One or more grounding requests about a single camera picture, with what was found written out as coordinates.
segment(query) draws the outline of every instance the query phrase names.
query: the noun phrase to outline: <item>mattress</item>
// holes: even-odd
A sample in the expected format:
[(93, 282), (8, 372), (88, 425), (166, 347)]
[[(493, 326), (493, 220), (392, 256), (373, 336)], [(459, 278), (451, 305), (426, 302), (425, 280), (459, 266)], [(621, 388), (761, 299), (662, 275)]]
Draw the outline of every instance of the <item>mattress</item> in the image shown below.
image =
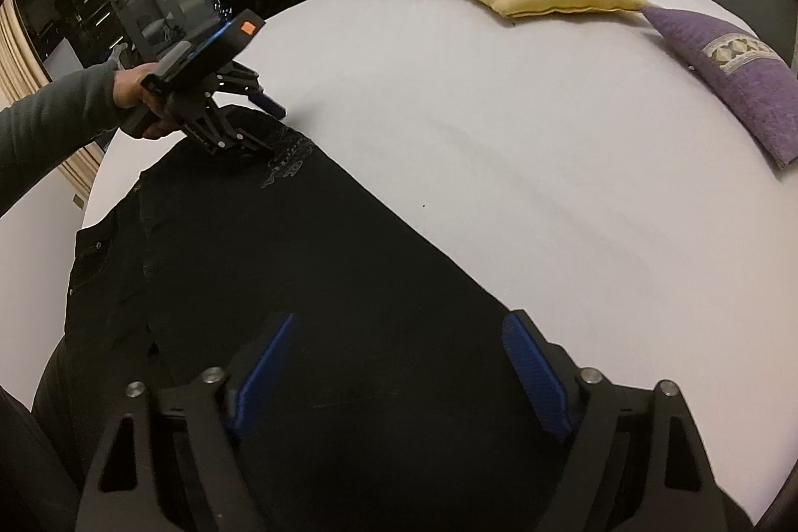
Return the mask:
[[(722, 12), (673, 0), (692, 3)], [(238, 59), (292, 127), (577, 363), (677, 381), (718, 483), (762, 515), (798, 457), (798, 178), (644, 19), (311, 0)], [(85, 225), (180, 137), (118, 133)]]

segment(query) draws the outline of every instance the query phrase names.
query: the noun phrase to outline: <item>person's arm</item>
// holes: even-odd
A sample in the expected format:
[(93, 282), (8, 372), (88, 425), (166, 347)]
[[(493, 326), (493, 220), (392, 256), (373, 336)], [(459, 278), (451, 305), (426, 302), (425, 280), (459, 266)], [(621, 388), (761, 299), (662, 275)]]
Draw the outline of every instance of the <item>person's arm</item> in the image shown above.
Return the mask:
[[(117, 71), (113, 63), (98, 64), (0, 111), (0, 216), (75, 151), (118, 127), (123, 109), (145, 102), (159, 111), (140, 84), (154, 66)], [(173, 129), (161, 121), (145, 137), (159, 138)]]

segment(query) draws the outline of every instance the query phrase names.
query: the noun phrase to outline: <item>white bed sheet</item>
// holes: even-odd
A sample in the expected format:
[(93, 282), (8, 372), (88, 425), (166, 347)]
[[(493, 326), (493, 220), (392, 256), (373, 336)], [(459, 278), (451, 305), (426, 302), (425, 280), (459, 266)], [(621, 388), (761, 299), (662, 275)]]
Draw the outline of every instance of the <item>white bed sheet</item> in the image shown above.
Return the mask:
[[(798, 181), (644, 19), (312, 0), (239, 60), (288, 124), (577, 363), (677, 381), (718, 482), (761, 516), (798, 458)], [(85, 225), (178, 138), (118, 134)]]

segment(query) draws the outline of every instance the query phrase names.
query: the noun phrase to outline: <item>person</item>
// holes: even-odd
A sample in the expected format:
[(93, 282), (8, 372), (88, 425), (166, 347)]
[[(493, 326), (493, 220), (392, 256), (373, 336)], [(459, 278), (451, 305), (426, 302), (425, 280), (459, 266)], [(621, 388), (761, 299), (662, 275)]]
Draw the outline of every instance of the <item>person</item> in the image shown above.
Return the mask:
[[(147, 104), (163, 118), (145, 138), (177, 129), (163, 103), (141, 87), (156, 66), (129, 71), (113, 62), (48, 84), (0, 111), (0, 217), (47, 173), (99, 134), (118, 127), (125, 111)], [(0, 521), (17, 532), (72, 531), (79, 492), (31, 413), (0, 388)]]

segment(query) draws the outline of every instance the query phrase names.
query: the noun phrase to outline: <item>gray sleeve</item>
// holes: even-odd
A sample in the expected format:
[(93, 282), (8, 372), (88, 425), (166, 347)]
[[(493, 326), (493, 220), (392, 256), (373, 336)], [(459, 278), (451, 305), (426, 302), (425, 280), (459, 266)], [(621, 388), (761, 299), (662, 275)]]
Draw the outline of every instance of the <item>gray sleeve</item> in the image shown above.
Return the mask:
[(47, 173), (118, 127), (113, 63), (78, 71), (0, 111), (0, 216)]

